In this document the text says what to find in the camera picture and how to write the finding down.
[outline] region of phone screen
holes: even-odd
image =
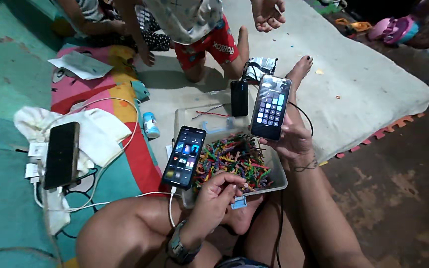
[[[163,183],[185,190],[191,188],[191,176],[198,164],[205,137],[203,129],[182,126],[163,173]]]
[[[291,83],[289,79],[263,76],[251,123],[254,136],[279,140]]]

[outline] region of tattoo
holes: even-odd
[[[314,159],[308,163],[305,167],[294,167],[295,172],[303,172],[306,169],[315,169],[319,163],[317,162],[316,156],[314,155]]]

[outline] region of child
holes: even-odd
[[[110,45],[124,45],[137,51],[135,41],[120,20],[111,0],[51,0],[53,5],[74,28],[78,39],[82,39],[90,46],[105,47]],[[170,38],[164,34],[154,33],[159,26],[153,16],[139,8],[143,15],[140,29],[144,42],[150,51],[168,51],[171,47]]]
[[[205,54],[210,52],[221,64],[225,76],[238,79],[244,64],[249,59],[247,28],[239,29],[235,45],[228,21],[223,15],[221,0],[115,0],[127,30],[139,48],[140,57],[148,66],[154,64],[154,55],[149,52],[140,34],[134,5],[144,4],[153,14],[162,30],[175,42],[176,58],[192,82],[203,77]],[[252,0],[256,28],[268,32],[278,28],[286,20],[283,0]]]

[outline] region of red shorts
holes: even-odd
[[[239,51],[224,15],[216,27],[202,39],[191,45],[175,43],[176,58],[183,70],[190,69],[204,58],[206,51],[210,52],[219,64],[228,64],[238,57]]]

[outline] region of hand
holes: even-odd
[[[273,28],[281,27],[286,19],[281,14],[286,10],[284,0],[251,0],[253,17],[256,29],[260,32],[269,32]]]
[[[290,161],[298,160],[301,156],[314,154],[310,131],[305,128],[302,122],[282,125],[281,129],[283,133],[279,141],[260,139],[259,142],[271,146],[279,155]]]
[[[141,44],[137,43],[137,49],[143,63],[152,67],[153,64],[155,64],[155,56],[148,50],[147,43],[145,43],[145,41],[141,42]]]
[[[227,206],[235,203],[235,196],[243,194],[239,187],[245,182],[239,176],[222,171],[203,184],[193,211],[180,230],[180,241],[184,247],[192,250],[200,246],[221,223]]]
[[[122,36],[129,36],[130,35],[127,31],[127,27],[125,25],[125,22],[119,21],[119,20],[114,20],[114,21],[109,21],[109,23],[112,26],[114,32],[116,32]]]

